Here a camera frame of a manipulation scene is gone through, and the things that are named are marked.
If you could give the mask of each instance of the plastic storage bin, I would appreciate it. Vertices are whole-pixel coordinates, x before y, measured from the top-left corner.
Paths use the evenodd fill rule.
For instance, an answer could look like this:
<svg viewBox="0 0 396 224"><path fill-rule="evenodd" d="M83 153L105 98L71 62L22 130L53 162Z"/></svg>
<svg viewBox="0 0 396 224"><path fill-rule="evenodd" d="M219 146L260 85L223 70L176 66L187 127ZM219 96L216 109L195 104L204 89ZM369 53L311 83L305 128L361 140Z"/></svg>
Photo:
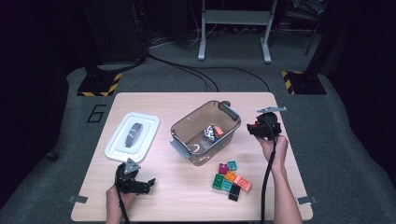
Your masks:
<svg viewBox="0 0 396 224"><path fill-rule="evenodd" d="M204 134L205 127L210 125L219 126L224 132L216 142ZM229 102L209 101L172 126L171 145L182 157L201 166L231 142L240 125L241 119Z"/></svg>

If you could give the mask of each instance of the gray carpet floor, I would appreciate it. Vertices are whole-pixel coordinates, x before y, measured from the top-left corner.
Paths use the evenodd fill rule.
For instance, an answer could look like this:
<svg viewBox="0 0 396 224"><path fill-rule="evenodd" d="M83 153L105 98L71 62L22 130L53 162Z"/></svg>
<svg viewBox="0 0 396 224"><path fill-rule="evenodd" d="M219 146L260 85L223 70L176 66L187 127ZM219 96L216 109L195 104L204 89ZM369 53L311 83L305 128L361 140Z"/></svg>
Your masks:
<svg viewBox="0 0 396 224"><path fill-rule="evenodd" d="M264 80L275 95L288 129L290 143L309 196L316 196L314 216L306 223L396 223L396 190L387 174L367 154L348 126L347 113L331 82L318 75L325 95L290 95L281 72L304 71L318 45L304 56L308 38L280 32L270 48L273 62L265 64L261 34L219 35L207 42L206 57L198 62L199 43L166 44L149 53L189 66L224 66L245 69ZM102 66L104 69L123 65ZM200 69L213 79L219 91L268 91L253 75L233 68ZM52 149L56 162L46 158L24 179L0 211L0 223L73 223L73 204L91 162L106 116L119 92L215 91L198 77L150 58L124 72L112 96L77 96L85 77L78 69L68 75L70 84L64 122L58 144ZM96 105L104 112L100 122L87 123Z"/></svg>

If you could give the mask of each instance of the teal block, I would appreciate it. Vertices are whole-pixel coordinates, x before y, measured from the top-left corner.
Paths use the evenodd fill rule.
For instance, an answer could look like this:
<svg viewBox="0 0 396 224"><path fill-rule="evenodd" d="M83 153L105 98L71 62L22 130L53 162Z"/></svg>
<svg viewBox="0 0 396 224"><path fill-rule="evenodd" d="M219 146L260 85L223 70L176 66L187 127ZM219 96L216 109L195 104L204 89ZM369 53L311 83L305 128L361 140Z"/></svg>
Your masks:
<svg viewBox="0 0 396 224"><path fill-rule="evenodd" d="M227 192L230 192L232 185L233 185L233 182L231 182L230 180L224 179L223 184L221 185L221 189L223 189Z"/></svg>
<svg viewBox="0 0 396 224"><path fill-rule="evenodd" d="M231 171L235 171L237 169L236 167L236 161L228 161L228 169Z"/></svg>
<svg viewBox="0 0 396 224"><path fill-rule="evenodd" d="M223 181L224 181L224 176L216 174L215 179L213 180L212 188L213 189L221 189Z"/></svg>

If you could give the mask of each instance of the person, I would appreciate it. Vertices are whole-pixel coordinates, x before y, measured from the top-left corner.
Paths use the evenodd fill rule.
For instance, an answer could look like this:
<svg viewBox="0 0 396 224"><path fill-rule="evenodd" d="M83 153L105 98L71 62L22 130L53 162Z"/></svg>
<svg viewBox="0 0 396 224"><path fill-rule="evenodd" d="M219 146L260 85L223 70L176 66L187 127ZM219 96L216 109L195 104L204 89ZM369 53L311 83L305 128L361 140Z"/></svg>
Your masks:
<svg viewBox="0 0 396 224"><path fill-rule="evenodd" d="M262 153L264 154L265 159L269 161L274 149L274 141L268 141L261 137L256 137L256 139L262 146ZM290 189L285 168L288 145L289 140L286 136L279 135L277 137L276 154L271 168L275 189L274 223L276 224L303 223L297 202L294 200Z"/></svg>
<svg viewBox="0 0 396 224"><path fill-rule="evenodd" d="M256 139L262 146L262 153L264 154L265 159L269 161L274 148L274 141L268 141L260 137L256 137ZM288 145L289 140L286 136L279 135L276 138L276 155L271 168L275 187L274 222L276 224L303 223L300 210L298 209L297 203L295 202L290 189L285 168ZM128 210L136 194L121 193L120 196L124 202L125 209ZM120 223L122 212L119 207L119 201L117 189L113 185L106 191L106 224Z"/></svg>

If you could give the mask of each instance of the pile of blocks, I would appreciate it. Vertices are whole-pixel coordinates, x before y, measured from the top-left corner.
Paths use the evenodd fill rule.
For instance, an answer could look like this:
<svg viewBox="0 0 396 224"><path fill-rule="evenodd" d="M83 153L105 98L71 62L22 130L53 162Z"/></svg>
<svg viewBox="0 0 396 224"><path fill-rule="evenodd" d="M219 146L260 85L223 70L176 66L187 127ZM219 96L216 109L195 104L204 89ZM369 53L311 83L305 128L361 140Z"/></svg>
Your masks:
<svg viewBox="0 0 396 224"><path fill-rule="evenodd" d="M235 173L236 161L219 164L219 172L215 175L212 188L230 192L228 199L238 201L240 190L248 193L251 183Z"/></svg>

